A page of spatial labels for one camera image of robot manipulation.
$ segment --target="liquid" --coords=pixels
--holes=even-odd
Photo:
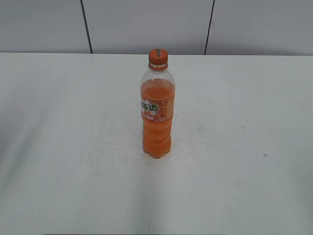
[[[164,79],[148,80],[141,85],[141,93],[149,100],[173,99],[174,101],[175,86]],[[150,153],[154,158],[160,158],[163,154],[170,152],[173,115],[163,122],[155,122],[144,116],[142,119],[143,151]]]

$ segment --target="orange bottle cap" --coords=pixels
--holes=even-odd
[[[154,49],[149,53],[149,67],[153,70],[167,69],[168,53],[164,49]]]

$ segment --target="table surface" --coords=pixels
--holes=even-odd
[[[313,234],[313,57],[170,56],[160,160],[147,60],[0,54],[0,234]]]

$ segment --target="plastic bottle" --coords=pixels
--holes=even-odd
[[[143,151],[160,158],[171,150],[174,115],[175,82],[167,70],[167,51],[150,51],[148,67],[140,84]]]

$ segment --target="orange label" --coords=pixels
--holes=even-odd
[[[146,119],[162,122],[173,117],[174,95],[164,100],[151,100],[141,93],[141,114]]]

